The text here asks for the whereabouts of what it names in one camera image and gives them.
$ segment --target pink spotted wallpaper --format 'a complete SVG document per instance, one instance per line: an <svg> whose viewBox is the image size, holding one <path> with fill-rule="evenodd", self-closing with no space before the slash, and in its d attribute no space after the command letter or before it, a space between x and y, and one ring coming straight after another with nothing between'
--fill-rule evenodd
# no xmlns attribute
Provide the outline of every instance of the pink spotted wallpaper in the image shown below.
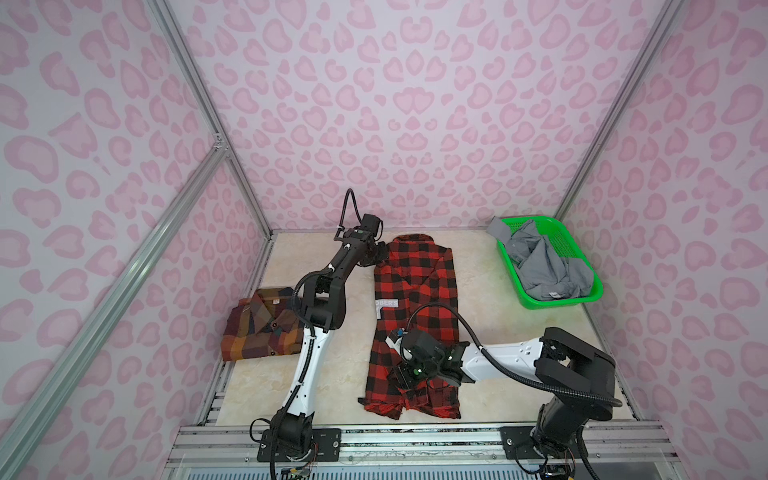
<svg viewBox="0 0 768 480"><path fill-rule="evenodd" d="M212 138L140 0L0 5L0 436Z"/></svg>
<svg viewBox="0 0 768 480"><path fill-rule="evenodd" d="M156 478L200 408L261 244L222 165L20 478Z"/></svg>
<svg viewBox="0 0 768 480"><path fill-rule="evenodd" d="M661 0L171 0L270 225L552 214Z"/></svg>
<svg viewBox="0 0 768 480"><path fill-rule="evenodd" d="M768 476L766 25L765 2L693 0L568 216L691 480Z"/></svg>

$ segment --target brown plaid shirt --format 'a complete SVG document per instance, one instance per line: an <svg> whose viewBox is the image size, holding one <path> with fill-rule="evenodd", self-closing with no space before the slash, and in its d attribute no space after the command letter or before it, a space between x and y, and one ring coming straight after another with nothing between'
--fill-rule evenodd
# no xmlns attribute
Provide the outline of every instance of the brown plaid shirt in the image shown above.
<svg viewBox="0 0 768 480"><path fill-rule="evenodd" d="M301 351L304 329L289 308L293 289L258 289L232 309L221 340L221 355L230 360L291 355Z"/></svg>
<svg viewBox="0 0 768 480"><path fill-rule="evenodd" d="M358 399L369 412L399 419L403 407L430 415L459 419L458 389L441 379L423 381L413 389L400 388L392 368L402 360L386 344L394 329L405 328L413 310L427 302L443 302L458 309L458 289L453 252L435 245L423 234L402 235L388 246L389 258L376 266L376 299L398 300L398 306L381 309L376 321L366 396ZM458 342L458 320L446 309L420 311L411 330L422 329L447 346Z"/></svg>

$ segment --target plastic laundry basket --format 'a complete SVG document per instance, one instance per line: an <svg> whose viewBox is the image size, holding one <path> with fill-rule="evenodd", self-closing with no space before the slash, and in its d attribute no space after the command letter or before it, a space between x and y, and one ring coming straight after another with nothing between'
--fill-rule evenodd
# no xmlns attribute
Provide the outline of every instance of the plastic laundry basket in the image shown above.
<svg viewBox="0 0 768 480"><path fill-rule="evenodd" d="M549 236L549 241L552 242L554 251L557 252L559 256L581 258L594 272L594 268L592 268L592 265L589 264L589 260L587 260L587 257L584 256L584 253L581 252L581 249L578 247L573 237L568 232L568 229L565 228L565 225L558 222L554 218L544 216L502 218L502 221L509 225L512 233L516 232L520 227L523 226L523 223L527 222L528 220L533 220L536 222L536 230L538 230L540 234ZM574 305L576 303L594 302L603 296L603 283L598 278L598 275L595 274L594 282L592 283L592 291L589 293L589 296L583 296L581 298L568 298L564 300L549 300L546 302L531 298L525 292L525 290L523 290L523 286L520 283L518 273L515 271L513 262L509 258L504 245L499 241L496 243L498 244L498 252L501 254L502 259L504 260L504 264L507 266L509 276L512 278L512 283L515 285L515 291L520 298L520 303L522 303L522 305L527 309L537 310L542 308L552 308L556 306Z"/></svg>

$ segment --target cable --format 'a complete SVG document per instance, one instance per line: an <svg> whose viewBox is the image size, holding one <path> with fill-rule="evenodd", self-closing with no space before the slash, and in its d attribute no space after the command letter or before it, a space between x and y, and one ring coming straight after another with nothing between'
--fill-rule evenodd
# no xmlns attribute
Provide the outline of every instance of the cable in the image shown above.
<svg viewBox="0 0 768 480"><path fill-rule="evenodd" d="M571 454L571 460L573 462L573 465L569 466L569 469L570 469L569 476L571 478L576 478L576 457L574 457L574 453L571 451L571 449L568 449L568 450L565 451L565 454L566 454L565 455L565 464L566 465L568 464L568 454L569 453Z"/></svg>
<svg viewBox="0 0 768 480"><path fill-rule="evenodd" d="M307 275L302 276L301 280L299 280L299 282L293 288L293 293L290 297L291 310L293 310L293 313L296 314L296 316L299 318L299 321L301 321L301 323L303 323L306 328L310 329L311 336L315 336L315 326L309 320L304 318L304 315L301 313L301 305L299 303L299 290L301 290L301 287L304 285L304 283L313 276L326 275L327 273L330 273L330 271L330 269L326 268L323 270L315 270L314 272L309 272Z"/></svg>
<svg viewBox="0 0 768 480"><path fill-rule="evenodd" d="M563 454L563 470L565 470L565 474L568 476L568 478L574 477L574 469L571 467L571 462L568 461L568 452L569 450L564 450L562 452Z"/></svg>
<svg viewBox="0 0 768 480"><path fill-rule="evenodd" d="M344 224L344 216L346 215L346 202L349 200L349 196L352 196L352 205L355 207L355 215L357 216L357 221L362 223L362 217L360 216L359 210L357 210L357 199L355 198L355 191L351 188L346 189L346 194L344 194L344 204L341 207L341 218L339 219L339 227L341 227Z"/></svg>
<svg viewBox="0 0 768 480"><path fill-rule="evenodd" d="M269 420L267 420L267 419L256 419L256 420L253 420L253 421L250 423L250 427L248 428L248 435L250 435L250 439L251 439L251 440L253 440L253 443L259 443L259 441L258 441L258 440L256 440L256 439L253 437L253 424L254 424L254 423L256 423L256 422L258 422L259 420L261 420L262 422L266 422L266 424L267 424L267 425L271 425L270 421L269 421Z"/></svg>
<svg viewBox="0 0 768 480"><path fill-rule="evenodd" d="M587 446L584 444L584 437L581 436L583 431L583 426L576 431L576 447L578 448L578 456L581 457L581 463L584 464L584 468L587 469L587 472L589 472L589 475L592 476L593 480L600 480L600 477L598 477L598 474L595 473L594 468L592 468L592 465L588 460L589 452L587 452Z"/></svg>
<svg viewBox="0 0 768 480"><path fill-rule="evenodd" d="M414 310L414 312L411 314L410 318L408 319L408 323L406 324L406 329L404 330L404 333L408 332L408 328L411 326L411 322L415 318L416 314L420 312L422 309L428 308L430 306L439 306L453 313L453 315L458 319L458 321L462 323L462 325L467 330L467 332L469 332L469 336L472 338L472 342L475 344L475 346L478 347L478 349L480 349L480 353L482 353L482 355L488 360L488 363L493 365L499 372L505 374L509 378L517 382L520 382L523 385L532 387L537 390L543 390L544 392L554 393L555 395L569 396L571 398L581 399L581 400L591 400L592 402L602 402L613 407L620 407L623 405L621 400L615 399L613 397L598 395L597 393L592 393L592 392L580 392L579 390L573 390L563 386L545 385L544 383L536 382L524 376L518 375L515 372L512 372L511 370L503 366L501 363L499 363L497 359L493 358L493 356L490 353L488 353L488 350L482 345L482 343L480 343L480 340L478 340L477 335L475 335L475 331L472 330L472 328L469 326L467 321L464 320L464 317L461 316L461 314L455 308L453 308L450 305L446 305L445 303L429 302L429 303L425 303L424 305L421 305L419 308ZM406 362L406 364L411 365L411 363L409 363L406 360L406 358L402 355L402 353L403 353L403 348L402 348L402 341L401 341L400 357L402 358L403 362Z"/></svg>
<svg viewBox="0 0 768 480"><path fill-rule="evenodd" d="M549 457L548 457L547 455L544 455L544 463L542 463L541 465L539 465L539 466L538 466L538 469L536 469L536 470L528 470L528 469L526 469L525 467L523 467L523 465L521 465L521 464L520 464L520 460L518 459L518 449L519 449L520 447L522 447L523 445L524 445L524 444L522 444L522 443L521 443L521 444L517 444L517 445L515 445L515 448L514 448L514 449L512 449L512 451L513 451L513 452L514 452L514 454L515 454L515 463L517 463L517 464L518 464L518 467L520 467L520 469L521 469L523 472L525 472L525 473L527 473L527 474L529 474L529 475L537 475L537 474L540 474L540 473L542 473L542 472L544 471L544 469L547 467L547 462L549 462Z"/></svg>
<svg viewBox="0 0 768 480"><path fill-rule="evenodd" d="M312 444L312 446L311 446L310 448L311 448L311 449L312 449L312 451L314 452L314 453L313 453L313 455L312 455L312 458L310 458L310 459L307 461L307 463L305 463L304 465L302 465L301 469L305 469L306 467L309 467L309 466L310 466L310 464L311 464L312 462L314 462L314 461L315 461L315 459L317 458L317 451L319 450L319 446L318 446L316 443L313 443L313 444Z"/></svg>

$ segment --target red and black checkered shirt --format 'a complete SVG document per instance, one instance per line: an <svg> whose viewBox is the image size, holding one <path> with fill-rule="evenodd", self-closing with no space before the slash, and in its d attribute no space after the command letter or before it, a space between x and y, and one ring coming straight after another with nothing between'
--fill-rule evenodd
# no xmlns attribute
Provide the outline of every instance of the red and black checkered shirt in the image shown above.
<svg viewBox="0 0 768 480"><path fill-rule="evenodd" d="M403 407L459 419L458 389L441 379L425 380L410 390L400 388L390 374L402 360L386 344L389 333L405 328L411 313L424 303L443 302L458 309L453 253L422 234L402 235L387 247L389 259L377 265L373 274L376 299L397 299L399 305L381 309L373 336L366 396L358 402L369 412L393 419L400 418ZM458 320L446 309L423 309L411 322L410 329L422 329L447 346L458 342Z"/></svg>

